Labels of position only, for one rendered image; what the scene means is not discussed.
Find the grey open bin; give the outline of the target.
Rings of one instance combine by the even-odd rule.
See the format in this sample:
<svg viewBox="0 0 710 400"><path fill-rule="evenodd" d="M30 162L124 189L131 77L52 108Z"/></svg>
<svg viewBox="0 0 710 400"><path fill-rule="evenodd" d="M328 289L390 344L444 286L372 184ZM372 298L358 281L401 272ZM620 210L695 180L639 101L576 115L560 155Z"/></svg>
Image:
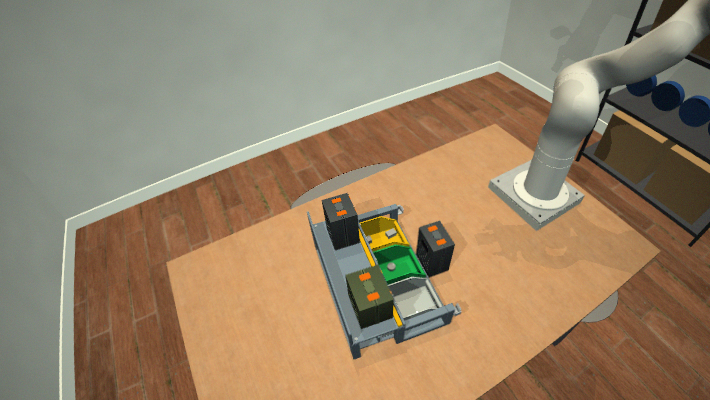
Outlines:
<svg viewBox="0 0 710 400"><path fill-rule="evenodd" d="M428 278L409 277L389 287L404 321L442 307Z"/></svg>

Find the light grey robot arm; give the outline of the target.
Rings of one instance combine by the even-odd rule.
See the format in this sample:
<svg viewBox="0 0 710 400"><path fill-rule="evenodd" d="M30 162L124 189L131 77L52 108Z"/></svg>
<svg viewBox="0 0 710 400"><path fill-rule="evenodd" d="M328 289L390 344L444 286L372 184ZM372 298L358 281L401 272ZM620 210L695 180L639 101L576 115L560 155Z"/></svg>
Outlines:
<svg viewBox="0 0 710 400"><path fill-rule="evenodd" d="M710 0L688 0L635 41L563 69L555 80L549 116L529 170L514 179L517 197L539 210L562 208L569 199L564 181L581 141L596 123L599 94L673 67L709 34Z"/></svg>

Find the yellow flat bar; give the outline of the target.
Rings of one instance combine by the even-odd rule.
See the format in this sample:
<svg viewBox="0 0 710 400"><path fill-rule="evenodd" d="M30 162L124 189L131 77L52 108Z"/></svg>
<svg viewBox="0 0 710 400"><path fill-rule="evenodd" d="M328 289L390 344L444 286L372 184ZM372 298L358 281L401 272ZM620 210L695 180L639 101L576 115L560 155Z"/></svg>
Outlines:
<svg viewBox="0 0 710 400"><path fill-rule="evenodd" d="M366 245L366 243L365 243L365 241L364 241L364 239L363 239L363 236L362 236L360 230L359 230L359 238L360 238L360 242L361 242L362 247L363 247L363 249L364 249L364 251L365 251L365 253L366 253L366 256L367 256L367 258L368 258L368 260L369 260L369 263L370 263L371 267L372 267L372 266L375 266L375 263L374 263L374 261L373 261L373 258L372 258L372 256L371 256L369 250L368 250L368 247L367 247L367 245ZM393 307L393 317L394 317L394 319L395 319L395 321L396 321L396 323L397 323L397 326L398 326L398 327L401 327L401 326L402 326L402 322L401 322L401 320L400 320L400 318L399 318L399 316L398 316L398 314L397 314L397 311L396 311L395 307Z"/></svg>

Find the olive green case with orange latches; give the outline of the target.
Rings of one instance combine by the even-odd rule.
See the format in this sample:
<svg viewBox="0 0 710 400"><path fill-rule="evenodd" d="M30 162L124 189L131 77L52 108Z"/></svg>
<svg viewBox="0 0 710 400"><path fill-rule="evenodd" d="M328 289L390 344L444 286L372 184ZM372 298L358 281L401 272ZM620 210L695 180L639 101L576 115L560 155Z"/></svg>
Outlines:
<svg viewBox="0 0 710 400"><path fill-rule="evenodd" d="M361 329L393 318L394 298L378 265L345 276Z"/></svg>

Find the grey metal shelf rack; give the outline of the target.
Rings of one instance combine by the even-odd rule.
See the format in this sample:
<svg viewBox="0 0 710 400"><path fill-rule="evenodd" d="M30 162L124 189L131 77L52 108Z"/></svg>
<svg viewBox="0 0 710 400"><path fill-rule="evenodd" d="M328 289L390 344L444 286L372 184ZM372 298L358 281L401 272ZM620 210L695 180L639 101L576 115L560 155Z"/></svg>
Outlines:
<svg viewBox="0 0 710 400"><path fill-rule="evenodd" d="M375 265L378 265L378 262L374 256L374 253L367 241L367 238L363 232L363 229L360 225L360 222L364 222L370 219L374 219L380 216L384 216L387 214L390 214L391 219L397 220L398 223L398 215L403 214L403 207L402 205L390 205L386 206L380 209L376 209L370 212L366 212L363 214L358 215L358 226L359 230L363 236L363 239L368 247L368 250L373 258L373 261ZM414 252L411 244L409 243L405 233L403 232L400 224L398 223L399 227L401 228L404 236L406 237L408 243L410 244L410 247L412 248L412 251L414 252L418 262L420 263L424 273L426 274L426 278L429 279L431 286L433 290L435 291L437 297L439 298L442 307L434 309L432 311L426 312L424 314L418 315L416 317L407 319L404 321L401 312L397 306L397 303L394 299L394 307L398 313L398 316L402 322L402 326L398 327L397 323L394 319L392 319L377 323L375 325L366 327L361 329L360 324L358 322L358 319L356 317L355 311L353 309L352 303L350 301L349 295L348 295L348 290L347 290L347 283L346 283L346 274L358 271L360 269L368 268L371 267L369 260L366 256L366 253L362 247L361 242L355 245L351 245L342 249L335 250L334 246L332 244L331 238L329 236L327 227L326 227L326 222L319 222L316 224L313 224L312 219L310 217L309 211L307 211L307 215L322 257L322 260L324 264L321 262L321 258L315 243L316 251L330 290L330 293L332 295L342 328L344 330L349 348L351 349L350 351L352 352L353 359L357 359L361 357L361 352L360 349L366 348L368 346L380 343L382 341L394 338L396 344L402 343L403 341L410 340L412 338L418 337L420 335L423 335L425 333L431 332L433 330L436 330L438 328L441 328L443 326L451 324L453 315L457 316L461 314L461 308L459 304L457 303L455 306L450 303L447 305L443 305L440 297L438 296L434 286L432 285L428 275L426 274L422 264L420 263L416 253ZM324 267L323 267L324 266ZM380 266L379 266L380 267ZM325 270L324 270L325 269ZM326 273L325 273L326 272ZM335 299L333 297L327 276L330 280ZM336 302L335 302L336 301ZM339 306L340 312L342 317L340 317L337 305ZM456 310L455 310L456 308ZM456 312L456 313L454 313ZM441 318L442 317L442 318ZM438 319L439 318L439 319ZM347 329L347 332L345 331L344 325ZM406 325L406 327L405 327ZM388 335L383 337L384 334L389 333L394 331L394 334ZM349 339L349 340L348 340ZM370 339L370 340L369 340ZM367 341L368 340L368 341ZM350 343L349 343L350 341ZM365 342L364 342L365 341ZM361 343L362 342L362 343ZM360 344L360 345L359 345Z"/></svg>

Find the yellow bin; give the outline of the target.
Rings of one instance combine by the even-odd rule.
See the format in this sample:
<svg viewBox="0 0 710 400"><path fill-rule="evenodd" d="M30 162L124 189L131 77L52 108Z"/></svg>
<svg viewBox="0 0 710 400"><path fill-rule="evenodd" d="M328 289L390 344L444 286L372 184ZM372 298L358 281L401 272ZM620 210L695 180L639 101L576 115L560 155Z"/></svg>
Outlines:
<svg viewBox="0 0 710 400"><path fill-rule="evenodd" d="M369 245L373 252L395 244L407 247L409 247L410 245L406 240L402 230L400 229L397 220L395 219L380 216L374 219L360 222L360 225L363 229L365 236L370 235L372 239L372 243L370 243ZM397 235L388 239L385 235L385 232L392 228L395 229Z"/></svg>

